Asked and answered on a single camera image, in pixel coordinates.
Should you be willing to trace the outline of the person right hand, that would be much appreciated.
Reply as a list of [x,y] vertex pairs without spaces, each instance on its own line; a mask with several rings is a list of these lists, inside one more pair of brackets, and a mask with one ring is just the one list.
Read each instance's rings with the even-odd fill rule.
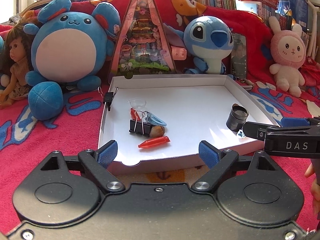
[[[307,168],[306,172],[304,173],[304,176],[306,178],[311,177],[315,173],[315,170],[313,168],[313,165],[310,164]],[[314,214],[319,214],[319,200],[320,200],[320,190],[319,190],[319,184],[317,182],[317,178],[315,178],[311,184],[310,192],[313,196],[312,206],[313,206],[313,212]]]

